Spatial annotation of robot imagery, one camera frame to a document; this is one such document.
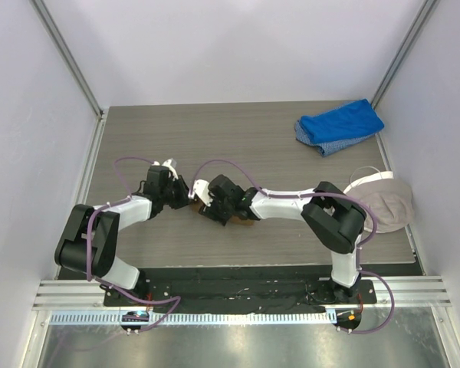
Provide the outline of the brown cloth napkin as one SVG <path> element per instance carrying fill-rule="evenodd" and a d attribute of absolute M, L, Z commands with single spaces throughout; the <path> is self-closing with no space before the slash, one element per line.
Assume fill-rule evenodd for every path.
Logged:
<path fill-rule="evenodd" d="M 198 214 L 203 215 L 205 217 L 205 215 L 202 213 L 202 210 L 205 208 L 205 204 L 201 202 L 200 200 L 196 200 L 190 203 L 189 207 L 192 211 L 197 212 Z M 255 223 L 254 220 L 251 220 L 251 219 L 242 220 L 237 216 L 232 216 L 228 220 L 219 220 L 219 219 L 213 219 L 213 218 L 211 218 L 211 220 L 214 222 L 218 222 L 223 226 L 227 225 L 228 223 L 232 223 L 236 225 L 252 226 Z"/>

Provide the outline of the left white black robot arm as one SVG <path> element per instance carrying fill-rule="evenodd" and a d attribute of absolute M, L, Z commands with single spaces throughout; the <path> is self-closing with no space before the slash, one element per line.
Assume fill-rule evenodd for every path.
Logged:
<path fill-rule="evenodd" d="M 121 296 L 128 304 L 141 305 L 148 295 L 145 276 L 117 257 L 118 233 L 155 218 L 166 206 L 187 206 L 188 194 L 189 188 L 177 173 L 173 159 L 151 165 L 139 189 L 126 199 L 72 208 L 54 253 L 55 263 L 122 288 Z"/>

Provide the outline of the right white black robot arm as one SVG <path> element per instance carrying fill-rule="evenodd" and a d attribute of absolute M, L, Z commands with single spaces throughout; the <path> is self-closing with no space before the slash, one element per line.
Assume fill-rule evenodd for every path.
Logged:
<path fill-rule="evenodd" d="M 201 202 L 199 213 L 226 225 L 231 220 L 251 223 L 267 219 L 304 222 L 331 253 L 329 292 L 341 303 L 359 292 L 360 266 L 357 247 L 361 241 L 366 212 L 330 182 L 297 192 L 242 189 L 227 176 L 207 182 L 197 179 L 192 196 Z"/>

